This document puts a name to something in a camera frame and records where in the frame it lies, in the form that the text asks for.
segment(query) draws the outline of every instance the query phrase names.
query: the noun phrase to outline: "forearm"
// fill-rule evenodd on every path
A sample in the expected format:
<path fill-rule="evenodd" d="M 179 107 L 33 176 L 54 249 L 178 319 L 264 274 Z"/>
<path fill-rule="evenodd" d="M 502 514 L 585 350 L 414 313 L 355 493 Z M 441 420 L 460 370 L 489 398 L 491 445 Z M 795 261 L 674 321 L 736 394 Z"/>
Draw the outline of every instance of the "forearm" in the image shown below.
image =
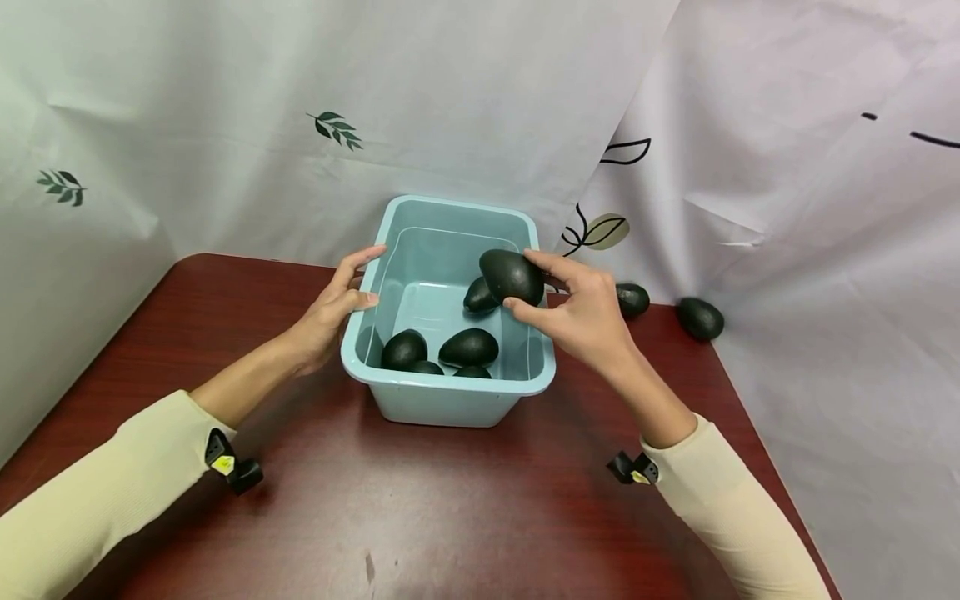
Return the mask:
<path fill-rule="evenodd" d="M 667 504 L 710 548 L 741 597 L 829 599 L 800 537 L 712 423 L 699 418 L 681 443 L 643 448 L 658 466 Z"/>
<path fill-rule="evenodd" d="M 233 427 L 303 366 L 303 356 L 283 335 L 263 344 L 190 393 L 214 419 Z"/>
<path fill-rule="evenodd" d="M 0 517 L 0 598 L 64 596 L 204 474 L 213 427 L 233 435 L 170 394 Z"/>
<path fill-rule="evenodd" d="M 601 374 L 626 401 L 649 445 L 667 448 L 679 444 L 697 428 L 690 409 L 670 390 L 634 346 L 624 348 Z"/>
<path fill-rule="evenodd" d="M 694 415 L 636 348 L 604 376 L 627 402 L 670 508 L 716 555 L 744 598 L 828 598 L 806 548 L 716 427 Z"/>

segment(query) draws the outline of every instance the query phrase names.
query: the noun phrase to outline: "light blue plastic bin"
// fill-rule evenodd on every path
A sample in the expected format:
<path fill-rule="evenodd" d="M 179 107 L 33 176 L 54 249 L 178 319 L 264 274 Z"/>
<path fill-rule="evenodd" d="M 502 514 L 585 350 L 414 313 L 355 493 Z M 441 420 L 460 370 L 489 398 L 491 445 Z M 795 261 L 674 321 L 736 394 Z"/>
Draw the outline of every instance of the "light blue plastic bin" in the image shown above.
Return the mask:
<path fill-rule="evenodd" d="M 546 389 L 557 365 L 553 343 L 498 308 L 482 318 L 464 314 L 464 295 L 480 276 L 480 254 L 493 249 L 538 249 L 537 228 L 515 210 L 421 196 L 393 199 L 383 215 L 374 260 L 360 284 L 380 303 L 350 316 L 340 354 L 347 372 L 370 385 L 383 416 L 426 425 L 493 427 L 524 396 Z M 546 305 L 544 298 L 541 305 Z M 453 334 L 482 327 L 500 344 L 489 368 L 493 379 L 379 369 L 394 334 L 413 328 L 426 339 L 429 360 Z"/>

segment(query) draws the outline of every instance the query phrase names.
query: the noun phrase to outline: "dark red table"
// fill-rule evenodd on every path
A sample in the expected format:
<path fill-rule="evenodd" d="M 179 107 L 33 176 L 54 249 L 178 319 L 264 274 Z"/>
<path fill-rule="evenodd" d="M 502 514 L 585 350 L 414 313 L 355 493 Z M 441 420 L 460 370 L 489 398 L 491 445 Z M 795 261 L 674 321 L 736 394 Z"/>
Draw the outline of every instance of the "dark red table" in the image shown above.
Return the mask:
<path fill-rule="evenodd" d="M 130 415 L 282 331 L 331 273 L 211 254 L 180 262 L 0 471 L 0 512 Z M 809 544 L 713 349 L 688 339 L 669 307 L 631 330 Z M 604 468 L 621 448 L 638 451 L 627 409 L 569 356 L 557 362 L 546 393 L 482 430 L 388 422 L 331 365 L 277 394 L 238 437 L 266 481 L 236 498 L 205 476 L 71 597 L 735 597 L 654 489 L 621 486 Z"/>

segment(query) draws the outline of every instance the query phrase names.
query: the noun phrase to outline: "beige sleeve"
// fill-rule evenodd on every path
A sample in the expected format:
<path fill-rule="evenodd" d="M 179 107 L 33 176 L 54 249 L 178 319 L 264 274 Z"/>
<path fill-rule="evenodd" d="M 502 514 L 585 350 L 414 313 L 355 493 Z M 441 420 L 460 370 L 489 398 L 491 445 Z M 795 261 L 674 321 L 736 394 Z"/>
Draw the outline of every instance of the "beige sleeve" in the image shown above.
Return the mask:
<path fill-rule="evenodd" d="M 0 516 L 0 600 L 66 595 L 200 479 L 213 427 L 235 433 L 170 394 Z"/>
<path fill-rule="evenodd" d="M 643 445 L 670 508 L 713 551 L 743 598 L 829 600 L 816 565 L 773 498 L 716 426 L 677 445 Z"/>

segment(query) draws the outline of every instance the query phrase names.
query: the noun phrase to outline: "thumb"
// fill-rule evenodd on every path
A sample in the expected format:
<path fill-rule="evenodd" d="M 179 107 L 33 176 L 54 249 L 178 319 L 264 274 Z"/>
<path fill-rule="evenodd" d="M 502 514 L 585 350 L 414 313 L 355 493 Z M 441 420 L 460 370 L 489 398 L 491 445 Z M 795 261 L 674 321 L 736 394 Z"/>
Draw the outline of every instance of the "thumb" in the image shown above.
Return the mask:
<path fill-rule="evenodd" d="M 346 290 L 340 297 L 330 303 L 330 309 L 341 319 L 354 310 L 366 310 L 380 302 L 380 297 L 373 292 Z"/>
<path fill-rule="evenodd" d="M 519 298 L 506 298 L 503 305 L 514 313 L 514 319 L 521 323 L 532 325 L 540 331 L 543 331 L 545 326 L 549 326 L 550 309 L 548 308 L 531 306 Z"/>

